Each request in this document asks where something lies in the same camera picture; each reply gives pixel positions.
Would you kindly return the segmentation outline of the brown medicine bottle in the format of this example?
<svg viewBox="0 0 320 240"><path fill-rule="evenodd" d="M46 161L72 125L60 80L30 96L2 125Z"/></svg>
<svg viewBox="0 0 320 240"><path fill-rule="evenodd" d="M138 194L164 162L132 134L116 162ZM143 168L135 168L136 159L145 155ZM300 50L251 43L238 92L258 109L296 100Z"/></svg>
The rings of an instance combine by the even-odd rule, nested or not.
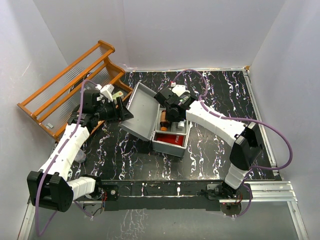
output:
<svg viewBox="0 0 320 240"><path fill-rule="evenodd" d="M167 131L171 123L166 119L166 110L163 110L160 115L160 130Z"/></svg>

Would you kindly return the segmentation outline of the grey plastic tray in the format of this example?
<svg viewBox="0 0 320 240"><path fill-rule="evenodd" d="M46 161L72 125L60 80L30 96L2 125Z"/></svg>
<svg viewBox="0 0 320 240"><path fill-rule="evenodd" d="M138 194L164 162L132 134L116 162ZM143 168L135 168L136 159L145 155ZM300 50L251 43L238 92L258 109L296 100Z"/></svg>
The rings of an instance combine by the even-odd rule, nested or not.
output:
<svg viewBox="0 0 320 240"><path fill-rule="evenodd" d="M156 132L160 132L162 134L178 134L178 135L186 135L188 133L188 131L190 130L190 124L187 120L185 121L185 127L183 129L178 129L177 128L177 123L178 122L173 122L173 121L169 121L170 122L170 126L168 128L167 131L161 131L160 130L160 119L161 119L161 113L162 111L165 110L164 108L160 108L158 115L157 115L157 119L155 121L155 131Z"/></svg>

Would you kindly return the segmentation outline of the silver metal medicine case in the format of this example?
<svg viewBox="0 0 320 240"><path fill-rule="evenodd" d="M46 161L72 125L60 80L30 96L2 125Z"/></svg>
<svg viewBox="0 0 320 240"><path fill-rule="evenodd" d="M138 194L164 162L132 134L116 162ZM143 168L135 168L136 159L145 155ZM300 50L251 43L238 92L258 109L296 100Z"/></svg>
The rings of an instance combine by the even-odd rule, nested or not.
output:
<svg viewBox="0 0 320 240"><path fill-rule="evenodd" d="M133 114L134 118L121 122L119 127L143 141L152 142L152 148L156 152L182 158L185 155L193 125L188 121L190 124L188 133L181 134L181 136L184 136L182 146L155 140L156 134L161 134L155 130L155 127L159 110L163 108L154 99L155 95L156 92L138 82L126 105L126 108Z"/></svg>

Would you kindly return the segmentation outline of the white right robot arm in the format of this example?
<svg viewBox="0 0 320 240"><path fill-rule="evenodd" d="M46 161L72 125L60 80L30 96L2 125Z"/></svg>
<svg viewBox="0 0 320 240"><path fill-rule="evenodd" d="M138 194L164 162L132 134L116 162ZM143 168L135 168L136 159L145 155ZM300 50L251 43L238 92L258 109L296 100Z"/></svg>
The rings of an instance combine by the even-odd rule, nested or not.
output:
<svg viewBox="0 0 320 240"><path fill-rule="evenodd" d="M256 158L264 149L260 127L255 122L244 124L241 120L227 119L210 110L203 101L184 91L181 95L168 87L155 94L154 99L165 108L169 122L188 120L211 131L229 146L230 167L216 195L235 198L241 192L241 185Z"/></svg>

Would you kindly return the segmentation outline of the white green-label bottle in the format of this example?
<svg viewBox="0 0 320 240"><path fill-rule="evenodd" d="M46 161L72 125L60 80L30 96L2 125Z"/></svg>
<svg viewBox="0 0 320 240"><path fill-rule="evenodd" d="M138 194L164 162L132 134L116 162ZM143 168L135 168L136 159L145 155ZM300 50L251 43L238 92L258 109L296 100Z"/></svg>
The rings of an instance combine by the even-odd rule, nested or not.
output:
<svg viewBox="0 0 320 240"><path fill-rule="evenodd" d="M180 129L180 130L182 130L184 127L185 127L185 125L186 125L186 121L185 120L182 120L182 121L179 121L178 123L177 123L177 128L178 129Z"/></svg>

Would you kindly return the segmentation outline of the red first aid pouch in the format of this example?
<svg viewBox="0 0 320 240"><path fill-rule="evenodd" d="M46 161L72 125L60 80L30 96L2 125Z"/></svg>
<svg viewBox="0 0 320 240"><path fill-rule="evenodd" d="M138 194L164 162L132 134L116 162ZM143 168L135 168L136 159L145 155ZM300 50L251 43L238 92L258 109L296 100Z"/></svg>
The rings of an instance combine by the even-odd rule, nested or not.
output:
<svg viewBox="0 0 320 240"><path fill-rule="evenodd" d="M184 136L183 135L157 133L155 136L155 140L182 147L183 143L184 143Z"/></svg>

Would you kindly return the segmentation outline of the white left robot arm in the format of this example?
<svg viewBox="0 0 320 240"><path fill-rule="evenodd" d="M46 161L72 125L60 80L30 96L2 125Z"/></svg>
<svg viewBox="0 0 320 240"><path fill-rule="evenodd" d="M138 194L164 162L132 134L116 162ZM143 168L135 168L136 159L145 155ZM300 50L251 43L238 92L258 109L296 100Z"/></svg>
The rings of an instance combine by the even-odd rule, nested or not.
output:
<svg viewBox="0 0 320 240"><path fill-rule="evenodd" d="M134 117L120 96L108 100L99 90L85 90L81 97L48 160L27 176L30 200L37 208L66 212L74 200L85 195L99 199L104 189L99 177L86 174L69 181L68 172L100 121L120 123Z"/></svg>

